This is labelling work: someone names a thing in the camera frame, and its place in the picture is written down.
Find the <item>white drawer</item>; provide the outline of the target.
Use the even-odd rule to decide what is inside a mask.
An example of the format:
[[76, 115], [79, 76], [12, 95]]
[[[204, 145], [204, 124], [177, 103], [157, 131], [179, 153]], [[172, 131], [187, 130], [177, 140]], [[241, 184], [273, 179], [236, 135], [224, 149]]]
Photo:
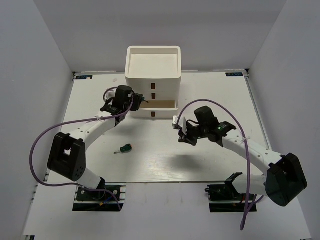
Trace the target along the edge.
[[178, 101], [179, 93], [176, 91], [135, 92], [141, 94], [147, 101]]
[[141, 109], [167, 109], [167, 110], [175, 110], [177, 108], [176, 102], [174, 100], [149, 100], [149, 103], [143, 102], [140, 105]]
[[127, 79], [126, 83], [136, 93], [176, 92], [180, 89], [180, 79]]

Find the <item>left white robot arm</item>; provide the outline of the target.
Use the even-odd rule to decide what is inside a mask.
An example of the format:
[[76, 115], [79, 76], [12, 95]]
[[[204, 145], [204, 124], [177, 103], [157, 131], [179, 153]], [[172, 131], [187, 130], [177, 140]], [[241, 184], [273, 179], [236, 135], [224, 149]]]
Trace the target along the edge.
[[49, 170], [88, 189], [94, 199], [105, 196], [105, 180], [86, 165], [86, 151], [99, 137], [119, 125], [128, 112], [138, 111], [145, 98], [126, 85], [107, 91], [104, 106], [97, 116], [85, 120], [85, 124], [68, 133], [55, 135], [47, 167]]

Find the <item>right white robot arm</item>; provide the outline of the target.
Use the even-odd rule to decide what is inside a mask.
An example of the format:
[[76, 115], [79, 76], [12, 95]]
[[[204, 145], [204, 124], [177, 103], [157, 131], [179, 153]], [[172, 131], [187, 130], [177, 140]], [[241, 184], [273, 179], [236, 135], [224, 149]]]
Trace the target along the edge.
[[172, 126], [178, 130], [178, 142], [195, 146], [208, 139], [230, 150], [261, 171], [260, 175], [234, 173], [223, 185], [226, 195], [236, 200], [244, 193], [266, 196], [281, 207], [287, 206], [308, 186], [299, 158], [269, 150], [243, 134], [233, 124], [220, 122], [208, 106], [194, 112], [197, 121], [174, 116]]

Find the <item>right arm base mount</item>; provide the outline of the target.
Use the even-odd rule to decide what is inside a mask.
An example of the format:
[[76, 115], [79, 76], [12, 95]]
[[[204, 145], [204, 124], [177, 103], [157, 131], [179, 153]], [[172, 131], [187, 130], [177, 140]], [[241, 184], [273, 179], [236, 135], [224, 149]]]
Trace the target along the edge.
[[225, 184], [210, 184], [204, 190], [209, 201], [211, 213], [243, 213], [245, 193], [234, 193]]

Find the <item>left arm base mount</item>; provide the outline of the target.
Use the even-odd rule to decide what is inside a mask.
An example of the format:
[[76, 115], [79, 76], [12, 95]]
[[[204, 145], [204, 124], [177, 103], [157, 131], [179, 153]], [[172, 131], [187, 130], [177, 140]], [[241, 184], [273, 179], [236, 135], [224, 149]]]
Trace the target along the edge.
[[126, 198], [125, 183], [107, 183], [105, 189], [115, 195], [115, 198], [109, 192], [93, 192], [85, 190], [82, 186], [76, 189], [73, 212], [120, 212], [124, 206]]

